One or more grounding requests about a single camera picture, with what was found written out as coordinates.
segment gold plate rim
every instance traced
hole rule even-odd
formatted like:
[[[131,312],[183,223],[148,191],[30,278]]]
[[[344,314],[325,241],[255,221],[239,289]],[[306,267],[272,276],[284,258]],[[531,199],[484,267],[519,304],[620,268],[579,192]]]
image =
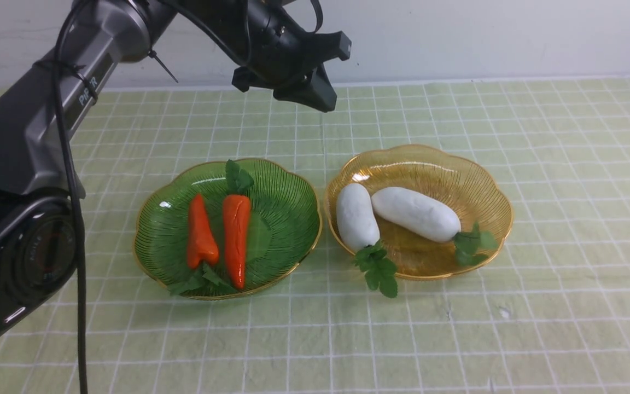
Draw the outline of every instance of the gold plate rim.
[[[317,206],[317,217],[318,217],[318,221],[319,221],[317,235],[315,236],[315,239],[313,240],[313,244],[310,247],[310,249],[308,249],[307,252],[305,252],[303,254],[303,256],[300,259],[297,260],[297,262],[295,262],[293,267],[291,267],[288,271],[284,272],[283,275],[281,275],[280,277],[277,277],[276,279],[272,280],[271,282],[268,282],[265,285],[261,285],[260,287],[256,287],[255,289],[251,289],[251,290],[248,290],[246,292],[238,292],[238,293],[235,293],[235,294],[226,294],[226,295],[221,295],[221,296],[185,296],[185,295],[182,295],[181,297],[183,297],[183,298],[195,299],[195,300],[199,300],[199,301],[220,301],[220,300],[223,300],[223,299],[234,299],[234,298],[240,298],[240,297],[248,297],[248,296],[250,296],[252,294],[255,294],[257,292],[261,292],[263,290],[266,290],[266,289],[272,287],[273,285],[277,284],[278,282],[281,282],[288,275],[292,274],[293,271],[295,271],[295,269],[297,269],[300,266],[300,263],[302,263],[303,260],[305,260],[306,257],[308,257],[308,255],[310,255],[312,253],[312,251],[315,250],[315,248],[317,247],[318,243],[320,242],[320,237],[322,236],[322,230],[323,230],[323,215],[322,215],[322,207],[320,206],[320,198],[318,197],[317,190],[315,189],[315,187],[313,187],[313,184],[310,181],[308,181],[305,177],[302,177],[302,176],[296,174],[295,172],[292,172],[292,171],[289,171],[289,170],[285,169],[285,167],[283,167],[283,165],[280,165],[280,164],[278,164],[276,162],[273,162],[272,160],[262,159],[262,158],[258,158],[258,157],[245,157],[245,158],[242,158],[242,159],[237,159],[237,160],[235,160],[235,162],[239,163],[241,161],[246,161],[246,160],[262,161],[262,162],[268,163],[270,165],[274,165],[275,167],[277,167],[278,169],[282,170],[283,172],[285,172],[285,173],[287,173],[289,175],[293,175],[295,177],[299,177],[300,179],[304,180],[305,183],[307,183],[308,187],[310,187],[310,191],[313,193],[313,195],[315,195],[315,204]],[[137,255],[137,252],[135,251],[135,244],[137,243],[137,237],[138,237],[138,232],[139,232],[140,215],[142,214],[143,210],[145,210],[145,207],[150,202],[150,199],[152,199],[152,197],[154,197],[155,194],[157,194],[157,193],[161,192],[162,190],[165,190],[168,187],[172,186],[172,184],[175,181],[177,181],[178,178],[182,177],[187,172],[193,171],[196,168],[201,167],[203,165],[208,165],[208,164],[226,164],[226,163],[227,163],[227,160],[212,160],[212,161],[207,161],[205,163],[194,165],[193,167],[190,167],[187,170],[182,171],[176,177],[174,177],[172,179],[172,181],[168,182],[168,184],[165,184],[165,186],[160,187],[160,189],[157,189],[154,192],[152,192],[150,195],[148,195],[147,199],[145,199],[145,202],[143,202],[142,207],[140,207],[140,209],[138,210],[137,217],[135,219],[135,235],[133,236],[133,248],[132,248],[133,249],[133,258],[135,259],[135,264],[137,264],[137,266],[140,267],[140,269],[145,273],[145,275],[150,277],[150,279],[155,280],[155,282],[157,282],[163,289],[167,289],[167,285],[164,284],[164,282],[159,280],[157,277],[155,277],[155,275],[153,275],[149,271],[147,271],[145,266],[143,266],[143,264],[140,262],[140,259],[138,258],[138,255]]]
[[[492,176],[492,174],[490,172],[488,172],[488,170],[485,169],[485,167],[483,167],[482,165],[474,162],[473,160],[466,159],[465,157],[460,157],[460,155],[448,154],[447,152],[444,152],[444,150],[440,150],[438,148],[431,147],[430,145],[405,144],[405,145],[398,145],[397,147],[392,147],[392,148],[387,148],[387,149],[366,150],[365,152],[362,152],[362,153],[360,153],[358,155],[355,155],[354,157],[349,159],[347,161],[347,163],[344,164],[343,167],[340,169],[340,172],[338,172],[337,175],[335,175],[335,177],[333,177],[330,180],[330,182],[328,182],[327,187],[325,188],[325,197],[323,197],[323,210],[325,211],[325,217],[327,217],[328,227],[330,228],[330,232],[331,232],[332,236],[334,237],[335,240],[337,240],[337,243],[340,244],[340,246],[343,247],[343,249],[345,249],[352,256],[357,254],[357,253],[353,252],[353,250],[349,249],[347,247],[347,245],[345,245],[342,242],[342,239],[340,239],[339,235],[337,235],[335,227],[332,224],[332,215],[330,214],[330,199],[328,199],[328,195],[330,195],[331,188],[335,184],[335,181],[337,179],[339,179],[340,177],[342,177],[343,174],[345,174],[345,170],[350,166],[350,164],[352,164],[352,162],[354,162],[355,160],[359,159],[360,157],[364,157],[365,155],[373,155],[373,154],[380,154],[380,153],[385,153],[385,152],[393,152],[394,150],[405,150],[405,149],[410,149],[410,148],[421,148],[421,149],[433,150],[433,152],[445,155],[446,157],[448,157],[450,159],[463,160],[463,161],[466,161],[466,162],[470,163],[474,167],[480,168],[480,170],[482,170],[482,172],[485,173],[485,175],[487,175],[487,177],[490,180],[492,180],[493,186],[495,186],[495,189],[497,190],[497,192],[500,195],[502,195],[502,197],[504,197],[504,199],[507,201],[507,204],[510,207],[510,226],[507,229],[507,233],[502,237],[502,239],[500,239],[500,242],[498,243],[497,250],[492,255],[490,255],[487,259],[485,259],[484,262],[482,262],[482,263],[480,263],[478,265],[471,266],[471,267],[468,267],[466,269],[460,269],[458,271],[449,272],[448,274],[440,274],[440,275],[417,276],[417,275],[401,274],[400,272],[397,272],[397,273],[395,273],[395,277],[398,277],[399,279],[413,280],[413,281],[440,280],[440,279],[447,279],[448,277],[452,277],[452,276],[456,276],[456,275],[466,274],[468,272],[475,271],[475,270],[477,270],[477,269],[479,269],[479,268],[481,268],[483,266],[486,266],[492,260],[494,260],[495,257],[497,257],[498,254],[500,254],[500,251],[502,250],[503,246],[505,245],[505,240],[507,240],[507,237],[510,236],[510,233],[512,232],[512,227],[514,227],[514,224],[515,224],[515,209],[512,206],[512,203],[510,202],[510,199],[508,199],[507,195],[504,192],[502,192],[502,190],[500,189],[500,187],[497,184],[497,181],[495,181],[495,178]]]

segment daikon radish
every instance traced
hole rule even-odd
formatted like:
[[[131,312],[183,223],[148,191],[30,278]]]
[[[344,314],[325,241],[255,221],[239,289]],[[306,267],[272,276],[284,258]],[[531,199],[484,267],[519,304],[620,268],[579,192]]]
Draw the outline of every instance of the daikon radish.
[[[363,185],[348,184],[337,196],[337,229],[343,244],[355,252],[354,264],[365,274],[368,288],[380,289],[384,296],[395,298],[398,267],[386,257],[371,196]]]
[[[378,190],[374,212],[389,222],[435,242],[449,242],[460,232],[458,215],[443,202],[402,187]]]
[[[488,256],[478,250],[497,249],[495,236],[480,231],[478,222],[471,231],[461,231],[458,215],[443,202],[403,187],[387,187],[371,197],[376,215],[425,239],[450,242],[456,247],[455,258],[459,265],[475,266]]]
[[[338,195],[337,228],[342,241],[354,252],[375,245],[381,238],[371,196],[361,184],[348,184]]]

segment white wall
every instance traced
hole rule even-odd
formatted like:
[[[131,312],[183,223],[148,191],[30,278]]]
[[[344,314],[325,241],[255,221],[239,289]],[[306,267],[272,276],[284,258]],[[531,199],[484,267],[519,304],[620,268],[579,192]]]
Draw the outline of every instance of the white wall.
[[[323,32],[343,30],[352,59],[335,82],[630,74],[630,0],[322,0]],[[0,0],[0,87],[55,42],[68,0]],[[313,26],[308,0],[287,9]],[[235,65],[178,17],[157,45],[185,85],[229,85]],[[109,86],[172,82],[152,60],[122,65]]]

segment table surface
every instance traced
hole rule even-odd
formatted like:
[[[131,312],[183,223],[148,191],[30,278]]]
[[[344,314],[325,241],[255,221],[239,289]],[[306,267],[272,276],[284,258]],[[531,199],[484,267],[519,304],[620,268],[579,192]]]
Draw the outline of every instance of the table surface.
[[[106,91],[73,138],[90,392],[630,394],[630,79],[268,92]],[[420,143],[477,161],[515,224],[488,266],[368,292],[327,227],[245,299],[170,297],[131,253],[138,209],[206,160],[266,157],[322,193],[352,155]],[[0,339],[0,392],[78,392],[72,279]]]

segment orange carrot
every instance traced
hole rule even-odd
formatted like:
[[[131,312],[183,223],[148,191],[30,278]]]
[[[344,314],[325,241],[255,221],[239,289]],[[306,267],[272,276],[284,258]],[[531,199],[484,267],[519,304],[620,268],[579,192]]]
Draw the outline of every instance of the orange carrot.
[[[186,260],[190,269],[197,269],[201,262],[210,266],[218,263],[218,244],[211,232],[203,195],[197,194],[188,209],[188,246]]]
[[[247,262],[247,229],[252,203],[246,195],[230,194],[223,201],[225,224],[225,266],[232,284],[244,288],[244,268]]]
[[[244,289],[247,264],[247,230],[252,212],[252,202],[245,195],[254,180],[232,160],[225,165],[227,197],[223,200],[223,224],[225,226],[225,267],[232,284]]]

